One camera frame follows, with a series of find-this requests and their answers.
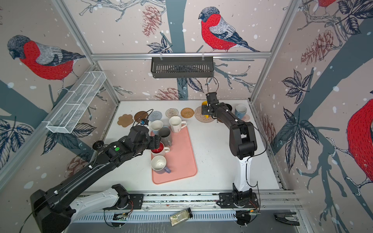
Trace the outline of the yellow mug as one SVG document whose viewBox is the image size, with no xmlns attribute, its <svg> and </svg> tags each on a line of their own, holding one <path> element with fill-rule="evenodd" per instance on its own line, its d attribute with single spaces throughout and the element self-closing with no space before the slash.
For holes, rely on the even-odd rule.
<svg viewBox="0 0 373 233">
<path fill-rule="evenodd" d="M 202 105 L 207 105 L 207 101 L 204 101 Z M 205 118 L 209 118 L 209 115 L 205 115 Z"/>
</svg>

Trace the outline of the round bunny print coaster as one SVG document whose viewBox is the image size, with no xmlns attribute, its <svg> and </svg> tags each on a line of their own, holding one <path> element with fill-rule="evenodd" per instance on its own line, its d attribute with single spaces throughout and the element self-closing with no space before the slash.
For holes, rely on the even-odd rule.
<svg viewBox="0 0 373 233">
<path fill-rule="evenodd" d="M 203 115 L 202 114 L 202 106 L 198 106 L 195 110 L 194 110 L 194 116 L 195 118 L 202 122 L 202 123 L 211 123 L 214 121 L 214 119 L 209 116 L 209 115 Z"/>
</svg>

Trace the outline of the grey mug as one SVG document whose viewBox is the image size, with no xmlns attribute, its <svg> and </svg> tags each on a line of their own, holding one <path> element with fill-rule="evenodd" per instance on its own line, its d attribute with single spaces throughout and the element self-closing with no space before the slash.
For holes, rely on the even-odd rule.
<svg viewBox="0 0 373 233">
<path fill-rule="evenodd" d="M 166 146 L 166 147 L 171 147 L 173 143 L 172 135 L 171 135 L 171 130 L 169 127 L 162 127 L 158 135 L 161 137 L 161 142 Z"/>
</svg>

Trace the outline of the black mug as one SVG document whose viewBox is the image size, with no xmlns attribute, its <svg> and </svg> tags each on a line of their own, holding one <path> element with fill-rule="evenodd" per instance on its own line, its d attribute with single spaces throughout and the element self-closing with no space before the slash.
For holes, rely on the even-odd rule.
<svg viewBox="0 0 373 233">
<path fill-rule="evenodd" d="M 227 103 L 225 105 L 227 106 L 227 108 L 229 109 L 229 111 L 232 112 L 233 107 L 230 104 L 227 104 Z"/>
</svg>

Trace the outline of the grey round felt coaster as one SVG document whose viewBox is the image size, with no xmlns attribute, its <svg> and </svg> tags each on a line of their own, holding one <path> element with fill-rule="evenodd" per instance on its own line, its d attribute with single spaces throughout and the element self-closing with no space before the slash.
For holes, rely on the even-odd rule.
<svg viewBox="0 0 373 233">
<path fill-rule="evenodd" d="M 161 119 L 162 119 L 162 113 L 160 111 L 153 111 L 148 116 L 148 120 L 151 122 L 156 121 L 156 120 L 161 120 Z"/>
</svg>

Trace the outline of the dark brown glossy coaster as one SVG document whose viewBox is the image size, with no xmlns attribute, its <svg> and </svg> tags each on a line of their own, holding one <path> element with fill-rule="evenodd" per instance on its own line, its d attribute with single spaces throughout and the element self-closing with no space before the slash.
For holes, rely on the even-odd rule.
<svg viewBox="0 0 373 233">
<path fill-rule="evenodd" d="M 134 116 L 134 121 L 137 123 L 141 123 L 143 119 L 146 119 L 148 116 L 148 113 L 145 111 L 139 111 Z"/>
</svg>

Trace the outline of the white blue handled mug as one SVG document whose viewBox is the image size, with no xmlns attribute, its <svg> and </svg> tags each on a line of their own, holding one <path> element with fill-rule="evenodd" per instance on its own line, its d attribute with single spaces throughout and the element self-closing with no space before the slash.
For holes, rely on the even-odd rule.
<svg viewBox="0 0 373 233">
<path fill-rule="evenodd" d="M 243 117 L 246 115 L 247 113 L 247 107 L 243 104 L 238 104 L 236 107 L 235 107 L 235 116 L 239 119 L 243 119 Z"/>
</svg>

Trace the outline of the multicolour zigzag woven coaster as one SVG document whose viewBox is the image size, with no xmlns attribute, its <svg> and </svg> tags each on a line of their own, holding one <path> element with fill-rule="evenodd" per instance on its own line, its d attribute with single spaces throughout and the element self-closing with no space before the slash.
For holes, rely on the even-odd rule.
<svg viewBox="0 0 373 233">
<path fill-rule="evenodd" d="M 179 111 L 176 108 L 170 108 L 165 112 L 166 117 L 171 118 L 178 116 Z"/>
</svg>

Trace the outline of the tan paw shaped coaster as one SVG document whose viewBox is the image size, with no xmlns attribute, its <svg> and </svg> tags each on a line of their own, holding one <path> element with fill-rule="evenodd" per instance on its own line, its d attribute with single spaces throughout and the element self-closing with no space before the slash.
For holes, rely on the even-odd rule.
<svg viewBox="0 0 373 233">
<path fill-rule="evenodd" d="M 118 118 L 117 124 L 123 128 L 126 128 L 133 124 L 134 119 L 132 115 L 124 114 Z"/>
</svg>

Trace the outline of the pink flower shaped coaster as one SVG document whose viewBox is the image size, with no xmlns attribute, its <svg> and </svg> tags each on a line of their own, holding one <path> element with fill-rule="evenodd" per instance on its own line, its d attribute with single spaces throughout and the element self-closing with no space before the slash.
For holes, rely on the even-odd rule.
<svg viewBox="0 0 373 233">
<path fill-rule="evenodd" d="M 243 120 L 244 122 L 249 122 L 249 121 L 250 121 L 250 116 L 249 116 L 248 114 L 245 114 L 245 115 L 243 116 L 242 120 Z"/>
</svg>

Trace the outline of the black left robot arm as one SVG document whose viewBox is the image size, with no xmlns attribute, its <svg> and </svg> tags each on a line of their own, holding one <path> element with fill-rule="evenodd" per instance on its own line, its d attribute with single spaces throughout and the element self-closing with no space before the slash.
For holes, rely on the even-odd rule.
<svg viewBox="0 0 373 233">
<path fill-rule="evenodd" d="M 109 145 L 97 141 L 96 159 L 73 176 L 48 191 L 38 190 L 30 197 L 32 215 L 43 233 L 61 233 L 75 220 L 105 208 L 134 209 L 128 191 L 115 184 L 110 189 L 81 198 L 80 195 L 100 178 L 145 150 L 160 147 L 160 136 L 151 136 L 149 129 L 137 125 L 127 136 Z"/>
</svg>

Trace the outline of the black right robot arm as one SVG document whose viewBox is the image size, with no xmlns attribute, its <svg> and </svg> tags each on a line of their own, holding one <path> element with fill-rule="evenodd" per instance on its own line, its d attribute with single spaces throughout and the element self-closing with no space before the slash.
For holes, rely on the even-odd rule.
<svg viewBox="0 0 373 233">
<path fill-rule="evenodd" d="M 229 148 L 239 162 L 234 190 L 245 192 L 254 187 L 250 184 L 250 168 L 257 150 L 254 125 L 235 116 L 225 103 L 219 102 L 216 92 L 206 94 L 207 104 L 202 105 L 202 114 L 218 119 L 229 129 Z"/>
</svg>

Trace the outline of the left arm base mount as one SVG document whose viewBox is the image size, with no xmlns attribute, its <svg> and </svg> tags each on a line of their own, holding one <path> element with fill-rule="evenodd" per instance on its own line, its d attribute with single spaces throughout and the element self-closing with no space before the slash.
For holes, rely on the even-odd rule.
<svg viewBox="0 0 373 233">
<path fill-rule="evenodd" d="M 134 210 L 140 210 L 142 207 L 142 201 L 143 201 L 143 194 L 138 195 L 132 195 L 129 194 L 129 192 L 121 185 L 121 184 L 115 184 L 111 187 L 118 193 L 118 200 L 115 202 L 115 204 L 112 207 L 104 208 L 104 221 L 105 224 L 112 228 L 121 228 L 125 225 L 125 223 L 122 224 L 111 224 L 109 223 L 106 217 L 106 211 L 109 210 L 128 210 L 128 212 L 124 212 L 121 214 L 114 214 L 113 220 L 114 221 L 127 221 L 128 218 L 131 216 Z"/>
</svg>

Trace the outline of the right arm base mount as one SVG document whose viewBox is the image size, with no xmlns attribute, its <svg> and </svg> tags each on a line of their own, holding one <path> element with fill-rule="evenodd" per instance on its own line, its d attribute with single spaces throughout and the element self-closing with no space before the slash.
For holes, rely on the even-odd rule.
<svg viewBox="0 0 373 233">
<path fill-rule="evenodd" d="M 249 210 L 236 211 L 234 217 L 239 226 L 247 226 L 251 223 L 258 214 L 260 214 L 260 193 L 258 183 L 256 185 L 249 185 L 249 190 L 238 191 L 233 185 L 232 192 L 219 193 L 219 199 L 216 205 L 221 209 L 233 209 L 234 207 Z"/>
</svg>

